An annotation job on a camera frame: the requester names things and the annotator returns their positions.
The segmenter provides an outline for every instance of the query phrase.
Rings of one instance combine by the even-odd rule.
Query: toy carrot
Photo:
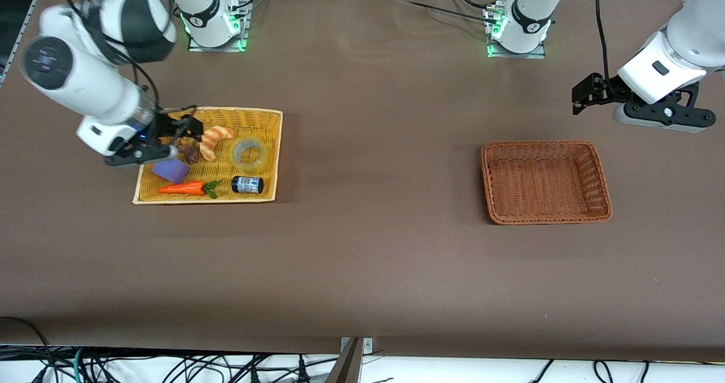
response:
[[[204,181],[192,181],[184,182],[178,185],[166,185],[159,189],[160,194],[190,194],[190,195],[209,195],[212,199],[217,198],[217,194],[214,193],[214,188],[220,184],[221,181],[208,182]]]

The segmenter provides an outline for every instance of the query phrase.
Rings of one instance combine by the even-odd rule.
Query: brown table surface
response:
[[[38,32],[41,1],[20,52]],[[429,3],[472,9],[451,0]],[[613,74],[679,1],[604,0]],[[725,122],[693,135],[578,117],[601,71],[593,0],[562,0],[544,61],[487,58],[476,21],[400,0],[267,0],[246,53],[145,65],[161,104],[282,110],[277,201],[134,206],[80,116],[20,60],[0,90],[0,313],[51,343],[387,354],[722,360]],[[699,107],[722,110],[719,75]],[[487,141],[585,139],[611,221],[500,226]],[[3,326],[0,342],[34,342]]]

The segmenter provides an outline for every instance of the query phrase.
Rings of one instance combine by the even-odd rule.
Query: empty basket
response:
[[[495,223],[596,223],[612,216],[602,164],[587,141],[489,142],[481,164]]]

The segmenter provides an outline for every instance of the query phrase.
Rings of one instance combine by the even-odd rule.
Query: white robotic arm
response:
[[[128,166],[175,158],[161,136],[203,133],[192,117],[159,114],[153,97],[118,73],[117,66],[163,60],[176,42],[176,28],[160,0],[83,0],[41,14],[40,36],[28,47],[23,73],[50,99],[82,114],[78,137],[104,155],[106,164]],[[202,45],[225,43],[238,0],[176,0],[189,32]]]
[[[621,102],[613,115],[618,122],[699,132],[715,123],[715,114],[694,107],[697,82],[723,65],[722,0],[683,0],[609,84],[593,73],[572,89],[573,113]]]
[[[512,53],[532,52],[546,38],[552,14],[560,0],[503,0],[496,2],[499,14],[484,10],[498,22],[490,37]]]

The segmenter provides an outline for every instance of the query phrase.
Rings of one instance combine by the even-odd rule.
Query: purple sponge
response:
[[[178,185],[184,181],[184,176],[189,173],[189,166],[178,159],[169,159],[168,161],[156,163],[151,171]]]

